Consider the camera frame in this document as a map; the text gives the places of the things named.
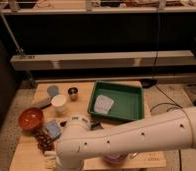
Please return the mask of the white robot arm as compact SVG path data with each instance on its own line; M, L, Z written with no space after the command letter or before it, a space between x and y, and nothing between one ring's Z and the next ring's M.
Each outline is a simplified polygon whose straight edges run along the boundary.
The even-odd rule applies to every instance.
M99 156L196 148L196 107L91 131L90 120L74 115L56 145L56 171L81 171Z

